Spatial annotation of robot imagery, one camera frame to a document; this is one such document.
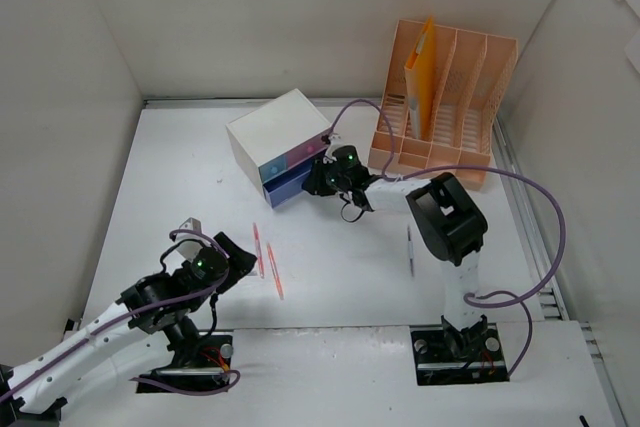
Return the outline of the white pastel drawer box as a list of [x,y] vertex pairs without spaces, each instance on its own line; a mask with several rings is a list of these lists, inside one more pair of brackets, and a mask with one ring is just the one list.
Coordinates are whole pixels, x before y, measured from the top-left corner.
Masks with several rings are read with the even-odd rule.
[[[259,167],[286,156],[307,139],[326,135],[329,127],[330,122],[313,103],[300,90],[293,89],[229,122],[226,131],[236,163],[265,199]],[[310,163],[312,167],[325,150],[300,164]]]

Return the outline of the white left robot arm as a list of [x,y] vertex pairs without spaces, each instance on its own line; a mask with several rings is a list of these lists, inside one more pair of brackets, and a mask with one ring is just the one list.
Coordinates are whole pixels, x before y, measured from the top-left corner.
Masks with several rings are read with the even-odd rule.
[[256,256],[225,233],[213,237],[193,228],[170,232],[183,261],[125,289],[84,328],[25,364],[1,368],[1,423],[57,426],[79,402],[132,381],[143,391],[211,396],[240,379],[225,348],[228,334],[201,331],[191,314],[217,310],[219,297],[248,276]]

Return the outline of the pink drawer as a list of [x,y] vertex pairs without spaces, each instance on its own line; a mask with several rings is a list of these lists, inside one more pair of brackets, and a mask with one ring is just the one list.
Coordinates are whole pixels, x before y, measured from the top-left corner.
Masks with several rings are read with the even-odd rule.
[[295,167],[308,158],[323,152],[327,148],[327,144],[323,140],[323,136],[323,133],[318,134],[288,151],[286,153],[287,167]]

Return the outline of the peach plastic desk organizer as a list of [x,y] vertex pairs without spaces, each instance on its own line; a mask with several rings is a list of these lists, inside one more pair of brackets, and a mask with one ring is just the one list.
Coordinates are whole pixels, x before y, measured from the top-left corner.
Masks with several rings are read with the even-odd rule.
[[368,166],[410,174],[446,165],[488,166],[492,128],[518,60],[515,38],[436,25],[435,97],[430,132],[412,136],[405,64],[424,24],[397,23]]

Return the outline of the orange A4 file folder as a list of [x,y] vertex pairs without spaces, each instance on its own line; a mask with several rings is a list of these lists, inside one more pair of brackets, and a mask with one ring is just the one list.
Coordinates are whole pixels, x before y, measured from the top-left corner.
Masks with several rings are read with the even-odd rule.
[[431,122],[435,89],[436,33],[429,17],[411,48],[404,66],[412,136],[424,139]]

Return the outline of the orange gel pen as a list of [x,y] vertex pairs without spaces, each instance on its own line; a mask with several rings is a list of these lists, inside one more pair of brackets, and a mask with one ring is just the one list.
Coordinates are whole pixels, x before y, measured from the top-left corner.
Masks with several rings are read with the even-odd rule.
[[275,258],[275,255],[274,255],[274,251],[273,251],[273,248],[272,248],[270,242],[266,243],[266,247],[267,247],[267,255],[268,255],[268,259],[269,259],[269,263],[270,263],[270,267],[271,267],[272,276],[274,278],[276,290],[277,290],[279,299],[281,301],[284,301],[284,290],[283,290],[283,286],[282,286],[282,283],[281,283],[281,278],[280,278],[280,275],[279,275],[278,266],[277,266],[276,258]]

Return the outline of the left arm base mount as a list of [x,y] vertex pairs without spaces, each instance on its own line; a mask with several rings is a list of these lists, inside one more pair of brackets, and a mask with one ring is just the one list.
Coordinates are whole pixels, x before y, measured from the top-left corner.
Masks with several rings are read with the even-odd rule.
[[229,388],[233,376],[227,371],[234,348],[230,332],[201,333],[190,319],[184,318],[162,333],[167,344],[161,352],[169,355],[169,361],[140,375],[145,382],[136,382],[137,394],[171,393],[149,381],[190,394]]

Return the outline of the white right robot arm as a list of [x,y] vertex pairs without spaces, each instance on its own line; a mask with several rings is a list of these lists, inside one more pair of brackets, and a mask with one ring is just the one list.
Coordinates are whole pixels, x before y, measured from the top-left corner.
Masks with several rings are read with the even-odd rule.
[[477,349],[487,320],[464,297],[478,290],[479,254],[488,222],[453,174],[387,179],[362,165],[354,146],[343,145],[312,163],[303,190],[314,196],[338,196],[362,212],[409,213],[442,269],[444,350],[455,359],[464,359]]

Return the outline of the pink gel pen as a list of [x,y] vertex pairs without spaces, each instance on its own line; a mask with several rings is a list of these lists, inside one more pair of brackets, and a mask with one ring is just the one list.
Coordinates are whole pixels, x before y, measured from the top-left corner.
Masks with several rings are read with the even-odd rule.
[[252,228],[253,228],[256,257],[258,262],[258,272],[259,272],[260,278],[264,279],[265,278],[264,259],[263,259],[262,250],[261,250],[261,240],[259,235],[259,229],[256,222],[253,222]]

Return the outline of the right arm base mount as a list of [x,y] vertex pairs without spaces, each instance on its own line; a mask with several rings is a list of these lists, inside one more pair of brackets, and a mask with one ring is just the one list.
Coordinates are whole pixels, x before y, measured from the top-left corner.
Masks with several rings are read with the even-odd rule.
[[456,330],[444,317],[440,325],[410,328],[419,386],[504,383],[510,374],[497,325],[484,315],[470,328]]

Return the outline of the light blue drawer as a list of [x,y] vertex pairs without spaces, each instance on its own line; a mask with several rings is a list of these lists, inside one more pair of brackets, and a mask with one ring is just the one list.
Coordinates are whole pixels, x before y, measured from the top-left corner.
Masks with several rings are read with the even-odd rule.
[[259,167],[260,178],[263,183],[281,175],[287,170],[287,159],[285,155],[278,156]]

